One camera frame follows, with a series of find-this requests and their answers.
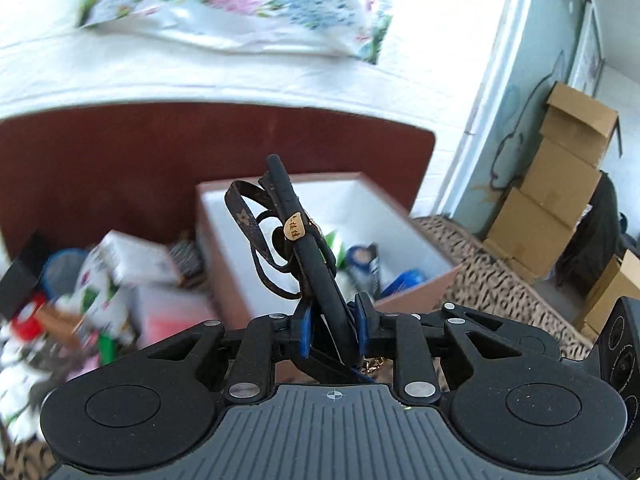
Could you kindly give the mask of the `pink plastic package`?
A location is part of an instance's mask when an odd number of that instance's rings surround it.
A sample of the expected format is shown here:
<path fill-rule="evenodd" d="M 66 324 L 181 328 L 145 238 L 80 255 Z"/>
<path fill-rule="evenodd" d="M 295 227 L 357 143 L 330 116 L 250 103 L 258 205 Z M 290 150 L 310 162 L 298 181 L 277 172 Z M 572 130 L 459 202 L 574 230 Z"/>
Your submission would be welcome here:
<path fill-rule="evenodd" d="M 138 286 L 132 293 L 131 323 L 139 349 L 219 318 L 207 294 L 178 288 Z"/>

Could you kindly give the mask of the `stacked cardboard boxes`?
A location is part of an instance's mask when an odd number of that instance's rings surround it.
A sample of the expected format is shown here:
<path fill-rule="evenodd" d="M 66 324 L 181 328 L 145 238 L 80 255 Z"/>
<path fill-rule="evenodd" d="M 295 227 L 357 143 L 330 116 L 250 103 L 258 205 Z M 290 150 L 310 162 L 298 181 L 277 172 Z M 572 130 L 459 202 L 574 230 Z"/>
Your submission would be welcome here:
<path fill-rule="evenodd" d="M 524 281 L 545 278 L 564 252 L 618 130 L 616 110 L 567 84 L 553 86 L 538 151 L 485 240 L 487 249 Z"/>

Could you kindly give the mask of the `dark brown wooden headboard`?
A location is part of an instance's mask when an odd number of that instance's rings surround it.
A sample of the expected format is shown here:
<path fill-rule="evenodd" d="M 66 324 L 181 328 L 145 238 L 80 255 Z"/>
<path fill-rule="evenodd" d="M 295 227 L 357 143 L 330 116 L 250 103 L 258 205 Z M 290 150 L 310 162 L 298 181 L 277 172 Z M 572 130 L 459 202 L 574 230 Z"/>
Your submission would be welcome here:
<path fill-rule="evenodd" d="M 321 108 L 143 103 L 63 108 L 1 124 L 1 232 L 82 247 L 119 230 L 169 242 L 194 222 L 195 188 L 256 177 L 362 172 L 411 207 L 435 137 L 402 122 Z"/>

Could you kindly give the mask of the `white door frame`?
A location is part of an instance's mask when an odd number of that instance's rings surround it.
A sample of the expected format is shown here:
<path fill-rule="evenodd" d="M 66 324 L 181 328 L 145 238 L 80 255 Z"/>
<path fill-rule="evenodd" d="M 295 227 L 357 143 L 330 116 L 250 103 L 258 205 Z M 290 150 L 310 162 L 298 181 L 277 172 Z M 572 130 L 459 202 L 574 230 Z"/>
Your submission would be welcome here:
<path fill-rule="evenodd" d="M 432 211 L 453 214 L 468 187 L 506 92 L 532 0 L 506 0 L 480 88 Z"/>

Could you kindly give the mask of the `floral plastic bag on wall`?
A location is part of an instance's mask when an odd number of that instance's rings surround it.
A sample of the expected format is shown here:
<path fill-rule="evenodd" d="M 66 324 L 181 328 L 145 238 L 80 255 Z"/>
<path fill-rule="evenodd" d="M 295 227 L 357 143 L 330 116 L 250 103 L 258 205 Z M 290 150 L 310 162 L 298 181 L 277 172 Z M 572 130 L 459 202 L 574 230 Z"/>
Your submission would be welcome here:
<path fill-rule="evenodd" d="M 374 64 L 394 0 L 80 0 L 80 27 L 121 22 L 227 52 L 338 55 Z"/>

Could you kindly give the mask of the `blue tape roll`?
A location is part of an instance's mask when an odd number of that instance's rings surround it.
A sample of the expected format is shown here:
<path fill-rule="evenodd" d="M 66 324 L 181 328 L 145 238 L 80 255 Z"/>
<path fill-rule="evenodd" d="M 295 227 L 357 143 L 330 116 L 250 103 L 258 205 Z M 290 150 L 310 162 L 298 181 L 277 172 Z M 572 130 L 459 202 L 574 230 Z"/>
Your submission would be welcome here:
<path fill-rule="evenodd" d="M 387 298 L 420 286 L 427 281 L 427 276 L 420 269 L 410 269 L 402 272 L 381 292 L 382 298 Z"/>

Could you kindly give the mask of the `black small box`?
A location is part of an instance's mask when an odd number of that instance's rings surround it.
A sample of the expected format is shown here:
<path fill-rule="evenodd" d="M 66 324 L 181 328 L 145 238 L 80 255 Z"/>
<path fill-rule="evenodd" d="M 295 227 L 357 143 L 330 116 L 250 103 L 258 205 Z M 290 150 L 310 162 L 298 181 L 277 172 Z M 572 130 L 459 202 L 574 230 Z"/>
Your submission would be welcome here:
<path fill-rule="evenodd" d="M 39 231 L 33 232 L 0 281 L 0 311 L 4 320 L 13 318 L 29 300 L 51 254 L 46 238 Z"/>

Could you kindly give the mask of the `white floral carton box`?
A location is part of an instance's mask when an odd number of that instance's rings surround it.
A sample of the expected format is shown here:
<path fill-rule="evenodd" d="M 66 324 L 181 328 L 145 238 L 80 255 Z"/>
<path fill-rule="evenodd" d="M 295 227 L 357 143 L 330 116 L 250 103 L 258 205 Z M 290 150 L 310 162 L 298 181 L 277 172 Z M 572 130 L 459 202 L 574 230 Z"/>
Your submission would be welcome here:
<path fill-rule="evenodd" d="M 130 318 L 134 288 L 182 281 L 166 246 L 111 230 L 85 258 L 72 299 L 91 327 L 129 346 L 136 340 Z"/>

